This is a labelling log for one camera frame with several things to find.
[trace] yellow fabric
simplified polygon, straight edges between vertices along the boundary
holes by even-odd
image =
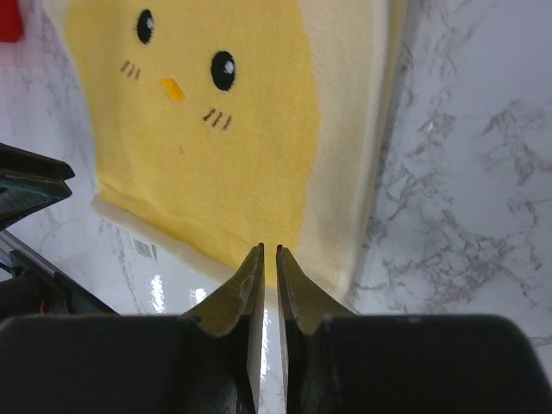
[[[272,287],[284,244],[342,298],[367,224],[406,3],[44,0],[89,104],[108,202],[97,209],[204,271],[213,260],[236,268],[265,242]],[[136,31],[145,9],[148,44]],[[235,60],[229,91],[211,77],[218,51]]]

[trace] white marble countertop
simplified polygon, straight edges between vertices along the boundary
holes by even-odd
[[[0,45],[0,140],[69,163],[73,196],[10,231],[125,314],[181,313],[216,286],[96,216],[84,100],[38,0]],[[552,3],[411,2],[365,257],[362,313],[493,313],[552,379]],[[278,319],[266,311],[261,412],[283,412]]]

